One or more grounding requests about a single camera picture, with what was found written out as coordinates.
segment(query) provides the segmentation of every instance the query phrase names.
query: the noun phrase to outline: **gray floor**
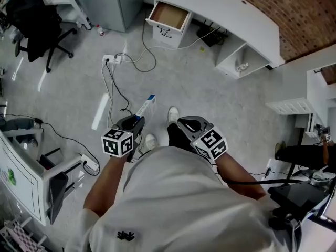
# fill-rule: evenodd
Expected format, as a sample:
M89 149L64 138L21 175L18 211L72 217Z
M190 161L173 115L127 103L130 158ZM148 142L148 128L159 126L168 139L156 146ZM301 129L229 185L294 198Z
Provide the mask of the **gray floor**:
M40 85L47 54L33 63L29 63L24 52L16 58L14 45L6 34L5 39L0 41L0 66L7 71L2 99L8 102L7 113L27 114L51 123L60 134L76 138L86 145L104 167L108 156L102 153L100 136L106 129L109 105L105 108L98 129L91 129L102 95L106 93L100 72L102 56L127 52L137 59L144 50L141 43L142 19L143 14L125 34L108 31L101 37L93 29L68 36L61 45L74 52L73 59L56 50L51 73L45 75ZM197 27L192 25L182 46L197 38L196 30ZM151 38L151 27L147 24L144 40L148 46L160 45ZM200 50L201 46L205 48L204 52ZM167 145L166 115L169 107L174 105L182 116L201 115L217 125L227 137L229 153L249 172L263 172L273 155L276 142L288 140L293 127L292 118L277 115L265 106L264 85L269 71L262 69L241 80L234 80L214 68L216 55L202 41L188 49L169 51L156 48L152 51L157 58L153 71L141 73L132 64L122 63L114 73L115 81L130 100L133 112L150 94L157 96L158 109L146 125L145 134L153 133L160 145ZM13 80L13 73L22 57L23 62ZM148 52L137 63L143 70L152 65L153 58ZM125 101L116 90L113 99L112 118L117 121L126 116L125 112L119 111L125 106ZM61 139L50 128L45 128L43 151L58 146L62 148L62 153L55 155L55 161L70 158L76 152L87 153L76 143ZM45 228L37 225L36 230L48 236L48 244L54 249L65 245L75 226L76 213L82 208L95 180L96 177L87 177L76 195L70 195L64 201L54 225Z

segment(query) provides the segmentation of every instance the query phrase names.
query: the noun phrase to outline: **chair backrest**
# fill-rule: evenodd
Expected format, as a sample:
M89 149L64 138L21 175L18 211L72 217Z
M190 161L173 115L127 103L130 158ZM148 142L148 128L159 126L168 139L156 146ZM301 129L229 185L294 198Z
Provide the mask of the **chair backrest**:
M43 0L9 0L6 11L7 21L26 38L40 34L41 30L60 33L61 18L55 6L46 6Z

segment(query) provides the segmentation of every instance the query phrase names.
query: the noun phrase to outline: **black office chair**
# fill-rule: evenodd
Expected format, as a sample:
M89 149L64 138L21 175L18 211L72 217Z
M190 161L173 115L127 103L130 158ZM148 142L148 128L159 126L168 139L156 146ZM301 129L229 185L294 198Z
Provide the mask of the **black office chair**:
M20 46L17 42L15 56L20 50L28 52L28 60L35 61L42 57L44 52L49 50L46 71L49 73L51 57L54 49L58 48L68 54L69 58L74 56L58 45L70 33L76 34L76 29L71 29L60 36L60 23L62 19L57 14L55 6L46 6L43 0L9 0L6 5L7 21L14 25L25 38L28 38L27 48Z

